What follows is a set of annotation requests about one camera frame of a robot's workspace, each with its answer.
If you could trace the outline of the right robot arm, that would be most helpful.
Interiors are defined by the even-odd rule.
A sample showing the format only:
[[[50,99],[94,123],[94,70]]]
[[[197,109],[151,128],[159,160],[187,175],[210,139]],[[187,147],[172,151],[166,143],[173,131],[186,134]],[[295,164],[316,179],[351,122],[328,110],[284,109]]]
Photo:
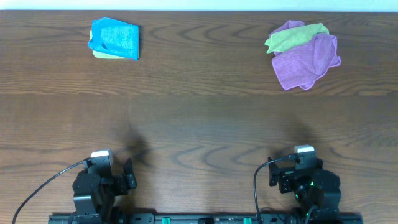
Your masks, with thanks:
[[[323,161],[315,156],[296,157],[292,167],[269,165],[269,185],[279,186],[282,194],[293,192],[299,208],[291,223],[339,223],[341,200],[340,178],[323,169]]]

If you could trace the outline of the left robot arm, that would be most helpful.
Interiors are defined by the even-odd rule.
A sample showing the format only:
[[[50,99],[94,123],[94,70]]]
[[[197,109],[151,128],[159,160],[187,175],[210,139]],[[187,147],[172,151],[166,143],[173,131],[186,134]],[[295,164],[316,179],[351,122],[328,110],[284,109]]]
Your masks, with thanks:
[[[119,175],[112,174],[109,156],[92,157],[83,163],[85,170],[73,183],[77,219],[87,223],[109,222],[115,198],[137,187],[132,160],[124,163]]]

